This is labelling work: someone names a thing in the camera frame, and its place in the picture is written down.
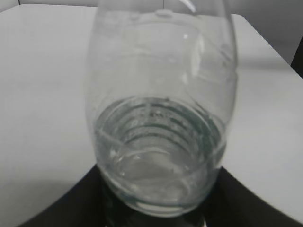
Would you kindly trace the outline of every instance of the table surface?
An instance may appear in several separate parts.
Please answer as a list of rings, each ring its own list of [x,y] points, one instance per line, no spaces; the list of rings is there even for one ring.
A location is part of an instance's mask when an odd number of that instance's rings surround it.
[[[20,5],[0,13],[0,226],[59,199],[94,165],[82,84],[96,8]],[[303,223],[303,81],[233,15],[239,86],[223,165]]]

